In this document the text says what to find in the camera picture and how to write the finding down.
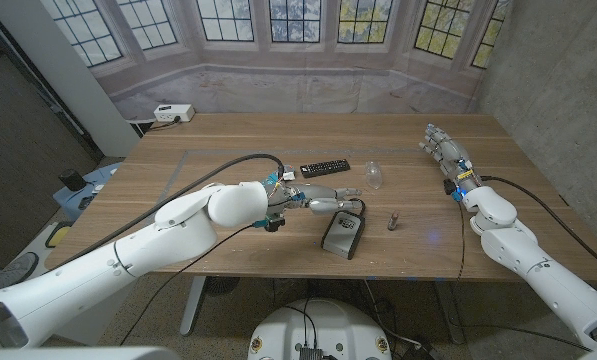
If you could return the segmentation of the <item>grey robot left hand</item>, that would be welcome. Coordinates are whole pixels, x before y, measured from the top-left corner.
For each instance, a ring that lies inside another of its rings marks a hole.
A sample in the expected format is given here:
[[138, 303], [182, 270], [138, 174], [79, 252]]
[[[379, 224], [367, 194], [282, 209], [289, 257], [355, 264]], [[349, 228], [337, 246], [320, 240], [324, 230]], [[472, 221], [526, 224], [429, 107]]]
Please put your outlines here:
[[290, 184], [285, 188], [280, 202], [283, 209], [308, 208], [315, 215], [342, 210], [362, 210], [363, 202], [357, 199], [362, 191], [355, 188], [330, 188], [312, 184]]

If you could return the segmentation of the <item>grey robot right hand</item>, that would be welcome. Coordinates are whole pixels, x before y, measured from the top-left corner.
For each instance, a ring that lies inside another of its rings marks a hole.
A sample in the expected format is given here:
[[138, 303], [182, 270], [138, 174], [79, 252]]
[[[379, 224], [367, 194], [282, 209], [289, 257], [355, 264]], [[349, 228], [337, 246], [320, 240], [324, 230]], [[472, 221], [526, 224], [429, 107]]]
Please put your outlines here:
[[445, 177], [462, 192], [470, 192], [482, 185], [468, 152], [440, 127], [428, 124], [419, 147], [439, 164]]

